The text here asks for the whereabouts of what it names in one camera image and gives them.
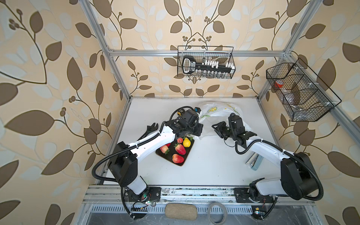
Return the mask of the white plastic bag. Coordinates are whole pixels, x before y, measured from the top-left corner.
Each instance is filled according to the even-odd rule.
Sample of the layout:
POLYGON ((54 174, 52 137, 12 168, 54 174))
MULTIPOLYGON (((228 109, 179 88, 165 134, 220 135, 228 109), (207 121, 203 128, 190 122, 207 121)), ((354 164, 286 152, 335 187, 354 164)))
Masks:
POLYGON ((226 122, 226 125, 228 125, 228 117, 231 113, 235 113, 235 115, 242 118, 246 131, 253 131, 253 129, 245 122, 243 111, 236 104, 207 101, 201 103, 199 108, 201 109, 199 123, 203 124, 203 129, 201 135, 196 137, 198 140, 209 136, 216 136, 217 134, 212 128, 212 125, 219 122, 226 122))

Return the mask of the yellow fake lemon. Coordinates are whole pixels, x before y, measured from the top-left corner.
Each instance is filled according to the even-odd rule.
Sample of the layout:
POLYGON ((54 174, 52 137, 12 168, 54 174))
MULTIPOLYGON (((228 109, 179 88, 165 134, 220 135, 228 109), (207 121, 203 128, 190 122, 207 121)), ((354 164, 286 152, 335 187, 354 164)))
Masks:
POLYGON ((189 148, 191 146, 191 141, 188 138, 185 138, 182 144, 185 148, 189 148))

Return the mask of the large red fake strawberry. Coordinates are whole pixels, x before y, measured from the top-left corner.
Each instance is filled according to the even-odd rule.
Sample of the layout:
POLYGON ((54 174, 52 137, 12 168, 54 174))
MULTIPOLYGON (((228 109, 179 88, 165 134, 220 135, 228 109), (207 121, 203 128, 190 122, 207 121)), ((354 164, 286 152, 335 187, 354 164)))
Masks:
POLYGON ((186 154, 186 149, 181 143, 178 143, 178 144, 175 145, 175 150, 180 155, 185 155, 186 154))

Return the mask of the red yellow fake apple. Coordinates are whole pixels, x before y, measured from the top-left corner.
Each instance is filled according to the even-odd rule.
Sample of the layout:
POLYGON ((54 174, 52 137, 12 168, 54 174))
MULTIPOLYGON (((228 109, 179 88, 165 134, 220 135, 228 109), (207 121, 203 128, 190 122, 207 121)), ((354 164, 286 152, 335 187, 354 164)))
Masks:
POLYGON ((181 164, 184 162, 184 158, 178 154, 173 154, 172 156, 172 161, 175 163, 175 164, 181 164))

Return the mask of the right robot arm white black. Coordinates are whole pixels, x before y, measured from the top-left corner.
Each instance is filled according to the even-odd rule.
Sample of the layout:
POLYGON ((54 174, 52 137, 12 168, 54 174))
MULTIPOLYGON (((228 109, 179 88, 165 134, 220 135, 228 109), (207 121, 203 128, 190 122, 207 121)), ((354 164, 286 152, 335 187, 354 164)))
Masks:
POLYGON ((212 128, 223 140, 229 138, 234 140, 237 154, 254 152, 280 169, 280 178, 257 179, 250 183, 246 193, 240 194, 241 197, 246 197, 254 203, 261 203, 267 197, 273 200, 272 205, 263 215, 254 213, 252 215, 254 219, 266 219, 279 197, 310 201, 319 201, 323 198, 323 185, 307 154, 286 151, 260 138, 256 133, 247 131, 242 118, 235 113, 229 115, 227 122, 219 122, 212 125, 212 128))

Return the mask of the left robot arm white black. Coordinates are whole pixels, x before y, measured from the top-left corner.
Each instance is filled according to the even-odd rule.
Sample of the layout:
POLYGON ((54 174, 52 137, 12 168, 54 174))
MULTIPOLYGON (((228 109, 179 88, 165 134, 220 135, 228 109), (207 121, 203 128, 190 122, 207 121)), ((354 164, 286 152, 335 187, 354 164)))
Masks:
POLYGON ((121 201, 130 218, 136 216, 129 210, 124 201, 124 189, 133 192, 138 202, 149 196, 149 187, 138 174, 138 163, 162 146, 172 143, 176 138, 186 135, 201 135, 203 124, 199 122, 201 109, 183 106, 175 110, 168 121, 162 122, 155 131, 136 142, 116 144, 113 154, 104 157, 92 168, 92 176, 100 181, 116 182, 121 187, 121 201))

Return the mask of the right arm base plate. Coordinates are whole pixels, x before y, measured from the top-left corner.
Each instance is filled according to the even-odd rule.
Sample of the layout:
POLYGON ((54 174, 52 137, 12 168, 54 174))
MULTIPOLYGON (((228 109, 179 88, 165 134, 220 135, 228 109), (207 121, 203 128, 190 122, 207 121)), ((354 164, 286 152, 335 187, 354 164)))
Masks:
POLYGON ((248 187, 236 187, 233 189, 236 203, 253 203, 264 204, 274 203, 274 198, 271 196, 252 196, 248 187))

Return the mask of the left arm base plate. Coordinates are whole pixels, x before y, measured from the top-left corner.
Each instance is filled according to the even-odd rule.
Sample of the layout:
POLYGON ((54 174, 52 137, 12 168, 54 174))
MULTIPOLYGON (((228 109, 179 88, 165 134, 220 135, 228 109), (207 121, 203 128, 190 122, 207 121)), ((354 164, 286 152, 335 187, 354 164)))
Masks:
POLYGON ((131 189, 128 189, 123 191, 123 195, 129 202, 159 202, 161 198, 161 187, 148 186, 138 195, 131 189))

